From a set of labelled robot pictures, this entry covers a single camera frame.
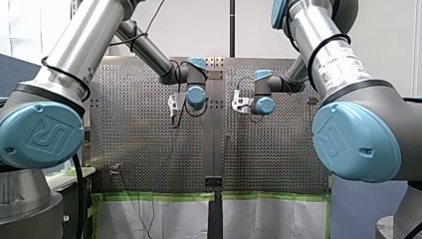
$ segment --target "robotic arm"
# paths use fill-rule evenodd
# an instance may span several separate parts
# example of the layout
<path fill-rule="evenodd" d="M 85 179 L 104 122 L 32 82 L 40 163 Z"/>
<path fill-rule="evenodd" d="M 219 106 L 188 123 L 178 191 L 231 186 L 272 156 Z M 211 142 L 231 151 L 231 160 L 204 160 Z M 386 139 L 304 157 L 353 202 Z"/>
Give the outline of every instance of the robotic arm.
<path fill-rule="evenodd" d="M 36 78 L 19 84 L 0 111 L 0 163 L 48 168 L 77 152 L 83 140 L 81 118 L 83 101 L 90 96 L 88 84 L 114 34 L 124 41 L 131 38 L 136 27 L 128 19 L 139 2 L 84 1 Z M 187 83 L 186 103 L 202 109 L 206 102 L 205 59 L 189 58 L 179 66 L 147 35 L 127 44 L 159 75 L 162 84 Z"/>
<path fill-rule="evenodd" d="M 365 182 L 420 180 L 422 105 L 406 103 L 353 53 L 345 33 L 357 5 L 357 0 L 276 0 L 273 27 L 283 28 L 301 55 L 284 77 L 257 71 L 254 98 L 241 99 L 237 91 L 232 106 L 241 113 L 269 115 L 276 107 L 272 93 L 301 92 L 309 80 L 321 101 L 314 145 L 328 170 Z"/>

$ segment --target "cable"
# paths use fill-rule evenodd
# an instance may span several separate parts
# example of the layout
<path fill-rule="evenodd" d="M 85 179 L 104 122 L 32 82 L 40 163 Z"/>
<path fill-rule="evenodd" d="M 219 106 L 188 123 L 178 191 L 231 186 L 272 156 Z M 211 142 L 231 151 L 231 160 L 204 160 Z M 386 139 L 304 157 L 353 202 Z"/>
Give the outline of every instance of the cable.
<path fill-rule="evenodd" d="M 265 116 L 261 116 L 261 117 L 260 117 L 260 119 L 258 119 L 258 120 L 253 120 L 253 119 L 252 119 L 252 115 L 250 115 L 250 116 L 249 116 L 249 119 L 250 119 L 250 121 L 251 121 L 252 123 L 259 123 L 259 122 L 262 122 L 262 121 L 263 121 L 264 117 L 265 117 Z"/>
<path fill-rule="evenodd" d="M 182 75 L 182 70 L 180 69 L 180 65 L 178 62 L 174 61 L 174 60 L 170 60 L 171 63 L 174 63 L 174 65 L 176 65 L 176 71 L 174 72 L 174 79 L 176 79 L 176 82 L 178 84 L 178 89 L 177 89 L 177 93 L 180 93 L 181 91 L 181 81 L 180 81 L 180 76 Z"/>
<path fill-rule="evenodd" d="M 155 13 L 154 13 L 154 16 L 151 18 L 151 20 L 149 21 L 149 24 L 148 24 L 148 27 L 146 28 L 146 31 L 144 32 L 144 33 L 141 33 L 141 34 L 139 34 L 139 35 L 137 35 L 136 36 L 136 31 L 134 31 L 133 30 L 133 32 L 135 33 L 135 36 L 134 37 L 132 37 L 132 38 L 129 38 L 129 39 L 127 39 L 127 40 L 125 40 L 125 41 L 121 41 L 121 42 L 117 42 L 117 43 L 110 43 L 109 44 L 109 46 L 118 46 L 118 45 L 122 45 L 122 44 L 126 44 L 126 43 L 129 43 L 129 42 L 132 42 L 132 45 L 131 45 L 131 47 L 130 48 L 132 48 L 133 47 L 133 43 L 134 43 L 134 41 L 136 41 L 136 39 L 138 39 L 138 38 L 140 38 L 140 37 L 143 37 L 143 36 L 145 36 L 145 37 L 148 37 L 148 31 L 149 31 L 149 28 L 151 27 L 151 25 L 152 25 L 152 23 L 153 23 L 153 21 L 155 20 L 155 18 L 156 18 L 156 16 L 158 15 L 158 13 L 159 13 L 159 10 L 161 9 L 161 7 L 162 7 L 162 5 L 164 4 L 164 2 L 165 2 L 165 0 L 162 0 L 161 1 L 161 3 L 159 4 L 159 6 L 158 6 L 158 8 L 157 8 L 157 10 L 155 11 Z M 134 28 L 136 28 L 137 29 L 137 25 L 136 25 L 136 22 L 133 22 L 134 24 L 133 24 L 133 29 Z"/>
<path fill-rule="evenodd" d="M 187 114 L 188 115 L 190 115 L 191 117 L 193 117 L 193 118 L 200 118 L 200 117 L 202 117 L 202 116 L 204 116 L 204 114 L 207 112 L 207 110 L 208 110 L 208 98 L 207 98 L 207 100 L 205 100 L 205 109 L 204 109 L 204 111 L 202 111 L 201 113 L 199 113 L 198 115 L 194 115 L 193 113 L 191 113 L 190 111 L 189 111 L 189 109 L 187 108 L 187 105 L 186 105 L 186 100 L 185 100 L 185 104 L 183 104 L 184 105 L 184 107 L 185 107 L 185 109 L 186 109 L 186 112 L 187 112 Z"/>
<path fill-rule="evenodd" d="M 331 19 L 334 20 L 337 16 L 338 9 L 340 8 L 341 0 L 334 0 L 334 4 L 332 5 L 332 16 Z"/>
<path fill-rule="evenodd" d="M 193 67 L 193 68 L 195 68 L 196 70 L 198 70 L 203 76 L 204 76 L 204 78 L 205 78 L 205 82 L 208 80 L 208 76 L 207 76 L 207 74 L 204 72 L 204 70 L 203 69 L 201 69 L 201 68 L 198 68 L 197 66 L 195 66 L 195 65 L 193 65 L 192 63 L 190 63 L 190 62 L 186 62 L 186 61 L 183 61 L 183 62 L 181 62 L 180 63 L 180 65 L 182 66 L 183 64 L 187 64 L 187 65 L 189 65 L 189 66 L 191 66 L 191 67 Z"/>
<path fill-rule="evenodd" d="M 127 40 L 125 40 L 125 41 L 121 41 L 121 42 L 118 42 L 118 43 L 110 43 L 109 44 L 109 46 L 110 47 L 112 47 L 112 46 L 118 46 L 118 45 L 122 45 L 122 44 L 126 44 L 126 43 L 129 43 L 129 42 L 131 42 L 131 41 L 135 41 L 136 39 L 138 39 L 138 38 L 140 38 L 140 37 L 143 37 L 143 36 L 148 36 L 148 34 L 147 33 L 141 33 L 141 34 L 139 34 L 139 35 L 137 35 L 137 36 L 134 36 L 134 37 L 132 37 L 132 38 L 129 38 L 129 39 L 127 39 Z"/>
<path fill-rule="evenodd" d="M 136 35 L 137 35 L 137 22 L 136 22 L 136 21 L 133 21 L 133 29 L 132 29 L 132 33 L 133 33 L 133 36 L 136 36 Z M 130 48 L 129 48 L 129 50 L 130 50 L 131 52 L 133 52 L 134 42 L 135 42 L 135 41 L 132 41 L 132 42 L 131 42 L 131 44 L 130 44 Z"/>
<path fill-rule="evenodd" d="M 403 101 L 409 103 L 422 103 L 422 99 L 419 98 L 403 98 Z"/>
<path fill-rule="evenodd" d="M 125 190 L 129 190 L 129 188 L 128 188 L 127 184 L 126 184 L 126 180 L 124 179 L 124 176 L 123 176 L 123 173 L 122 173 L 121 170 L 119 171 L 119 174 L 118 175 L 120 175 L 121 182 L 123 183 L 123 187 L 125 188 Z M 138 190 L 136 191 L 136 194 L 137 194 L 137 214 L 139 216 L 140 223 L 142 224 L 142 227 L 145 230 L 148 238 L 149 239 L 152 239 L 152 237 L 149 235 L 148 229 L 146 228 L 146 224 L 145 224 L 145 222 L 142 219 L 142 215 L 140 215 L 140 194 L 139 194 L 139 191 Z"/>
<path fill-rule="evenodd" d="M 252 80 L 252 82 L 254 81 L 254 79 L 253 79 L 253 78 L 251 78 L 251 77 L 244 77 L 244 78 L 242 78 L 241 80 L 239 80 L 239 82 L 238 82 L 238 84 L 237 84 L 237 86 L 236 86 L 236 90 L 240 90 L 240 84 L 241 84 L 243 81 L 245 81 L 246 79 L 250 79 L 250 80 Z"/>
<path fill-rule="evenodd" d="M 179 128 L 180 127 L 180 123 L 182 121 L 183 111 L 184 111 L 185 107 L 186 107 L 186 101 L 184 101 L 183 106 L 182 106 L 182 110 L 180 111 L 179 120 L 177 121 L 177 125 L 174 125 L 174 122 L 173 122 L 172 128 Z"/>
<path fill-rule="evenodd" d="M 419 223 L 406 237 L 403 239 L 413 239 L 422 231 L 422 222 Z"/>
<path fill-rule="evenodd" d="M 75 155 L 72 157 L 72 160 L 74 162 L 75 171 L 77 173 L 78 183 L 78 225 L 75 238 L 81 239 L 84 232 L 85 216 L 87 215 L 84 176 L 82 173 L 82 167 L 77 153 L 75 153 Z"/>
<path fill-rule="evenodd" d="M 146 28 L 146 31 L 145 31 L 146 33 L 149 31 L 149 28 L 151 27 L 152 23 L 154 22 L 155 17 L 158 15 L 158 12 L 159 12 L 159 10 L 161 9 L 161 7 L 162 7 L 162 5 L 164 4 L 164 2 L 165 2 L 165 0 L 162 0 L 162 1 L 161 1 L 161 3 L 159 4 L 159 6 L 158 6 L 157 10 L 155 11 L 154 16 L 153 16 L 153 17 L 152 17 L 152 19 L 151 19 L 151 21 L 149 21 L 149 25 L 148 25 L 148 27 Z"/>
<path fill-rule="evenodd" d="M 169 152 L 169 154 L 168 154 L 168 156 L 166 158 L 168 160 L 161 160 L 161 163 L 160 163 L 160 166 L 159 166 L 159 171 L 155 175 L 155 178 L 154 178 L 154 182 L 153 182 L 153 185 L 152 185 L 152 191 L 151 191 L 152 219 L 151 219 L 151 222 L 149 223 L 148 232 L 151 231 L 152 225 L 153 225 L 154 220 L 155 220 L 155 204 L 154 204 L 154 196 L 153 196 L 153 193 L 157 189 L 157 181 L 158 181 L 158 179 L 161 178 L 161 176 L 162 176 L 162 174 L 164 172 L 164 168 L 166 168 L 167 165 L 168 165 L 168 164 L 164 164 L 164 163 L 165 162 L 169 163 L 169 162 L 173 161 L 173 158 L 174 158 L 173 157 L 173 152 L 174 152 L 175 140 L 177 138 L 177 133 L 178 133 L 178 130 L 174 130 L 172 132 L 172 135 L 171 135 L 171 144 L 170 144 L 171 145 L 170 152 Z"/>
<path fill-rule="evenodd" d="M 78 77 L 76 77 L 75 75 L 73 75 L 71 73 L 65 72 L 64 70 L 62 70 L 60 68 L 50 66 L 47 63 L 47 59 L 48 59 L 48 57 L 44 57 L 43 59 L 41 59 L 41 64 L 43 64 L 44 67 L 46 67 L 46 68 L 48 68 L 50 70 L 53 70 L 55 72 L 58 72 L 60 74 L 63 74 L 65 76 L 69 77 L 69 78 L 72 78 L 73 80 L 75 80 L 79 84 L 81 84 L 81 86 L 84 88 L 84 90 L 86 92 L 85 96 L 82 98 L 82 102 L 85 102 L 87 99 L 90 98 L 90 96 L 91 96 L 91 90 L 90 90 L 90 87 L 88 86 L 87 83 L 85 83 L 83 80 L 79 79 Z"/>
<path fill-rule="evenodd" d="M 297 52 L 300 52 L 298 45 L 296 45 L 295 40 L 292 36 L 292 29 L 291 29 L 291 15 L 290 15 L 290 6 L 289 6 L 289 0 L 287 0 L 286 4 L 286 28 L 288 30 L 288 38 L 292 44 L 292 47 L 295 48 Z"/>
<path fill-rule="evenodd" d="M 316 84 L 314 82 L 314 78 L 313 78 L 313 64 L 314 64 L 314 60 L 317 57 L 318 52 L 325 47 L 328 43 L 332 42 L 332 41 L 337 41 L 337 40 L 346 40 L 347 43 L 350 45 L 351 44 L 351 39 L 349 36 L 347 36 L 346 34 L 334 34 L 324 40 L 322 40 L 319 45 L 317 45 L 317 47 L 313 50 L 313 52 L 311 53 L 310 56 L 310 60 L 308 63 L 308 78 L 310 80 L 311 86 L 314 88 L 315 91 L 317 91 L 317 87 Z"/>
<path fill-rule="evenodd" d="M 4 105 L 6 105 L 7 100 L 6 99 L 2 99 L 0 100 L 0 109 L 2 109 L 4 107 Z"/>

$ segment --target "blue end cap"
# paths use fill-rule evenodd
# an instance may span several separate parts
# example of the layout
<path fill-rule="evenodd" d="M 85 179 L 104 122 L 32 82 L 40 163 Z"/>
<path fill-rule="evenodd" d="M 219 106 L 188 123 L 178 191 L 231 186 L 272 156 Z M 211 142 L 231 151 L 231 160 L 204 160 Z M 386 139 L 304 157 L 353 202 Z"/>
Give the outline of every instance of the blue end cap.
<path fill-rule="evenodd" d="M 187 59 L 187 61 L 197 68 L 200 68 L 204 71 L 207 70 L 207 61 L 203 57 L 190 57 Z"/>
<path fill-rule="evenodd" d="M 49 168 L 71 158 L 83 138 L 83 122 L 71 108 L 27 104 L 0 122 L 0 157 L 18 168 Z"/>
<path fill-rule="evenodd" d="M 270 115 L 276 109 L 276 102 L 269 97 L 260 98 L 255 104 L 257 114 L 260 116 Z"/>
<path fill-rule="evenodd" d="M 200 87 L 191 87 L 187 90 L 186 102 L 195 110 L 201 110 L 205 104 L 207 96 L 205 91 Z"/>
<path fill-rule="evenodd" d="M 273 2 L 273 12 L 271 15 L 271 25 L 273 29 L 280 30 L 283 28 L 283 19 L 286 15 L 286 0 L 274 0 Z"/>
<path fill-rule="evenodd" d="M 273 74 L 271 70 L 258 70 L 255 72 L 255 82 L 270 77 Z"/>
<path fill-rule="evenodd" d="M 400 146 L 388 125 L 354 103 L 331 103 L 316 114 L 314 146 L 332 173 L 348 180 L 384 182 L 401 166 Z"/>

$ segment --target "perforated metal sheet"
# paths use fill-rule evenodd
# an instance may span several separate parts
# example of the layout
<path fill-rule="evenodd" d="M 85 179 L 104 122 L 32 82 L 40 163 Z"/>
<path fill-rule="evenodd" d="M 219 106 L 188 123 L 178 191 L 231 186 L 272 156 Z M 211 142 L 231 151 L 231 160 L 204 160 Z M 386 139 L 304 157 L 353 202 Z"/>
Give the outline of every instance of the perforated metal sheet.
<path fill-rule="evenodd" d="M 137 58 L 105 58 L 91 85 L 93 190 L 203 191 L 203 127 L 184 117 L 172 129 L 163 86 Z M 109 169 L 119 165 L 119 173 Z"/>
<path fill-rule="evenodd" d="M 300 94 L 273 94 L 274 114 L 260 120 L 231 109 L 239 81 L 259 69 L 284 75 L 288 60 L 226 59 L 223 158 L 225 190 L 328 193 L 328 172 L 313 147 L 312 119 L 317 94 L 311 87 Z M 253 79 L 240 84 L 242 97 L 253 96 Z"/>

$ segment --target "vertical metal post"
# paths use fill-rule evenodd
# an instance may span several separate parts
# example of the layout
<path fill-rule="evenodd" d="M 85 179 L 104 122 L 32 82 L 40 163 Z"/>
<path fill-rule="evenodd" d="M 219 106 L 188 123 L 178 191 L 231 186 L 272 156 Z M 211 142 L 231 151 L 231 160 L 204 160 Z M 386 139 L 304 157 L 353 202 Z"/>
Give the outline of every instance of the vertical metal post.
<path fill-rule="evenodd" d="M 206 175 L 205 187 L 214 193 L 214 200 L 208 209 L 208 239 L 223 238 L 223 200 L 222 200 L 222 141 L 223 138 L 223 106 L 224 106 L 224 73 L 223 58 L 212 58 L 207 86 L 210 86 L 209 111 L 212 114 L 212 174 Z"/>
<path fill-rule="evenodd" d="M 230 58 L 236 54 L 236 0 L 230 0 Z"/>

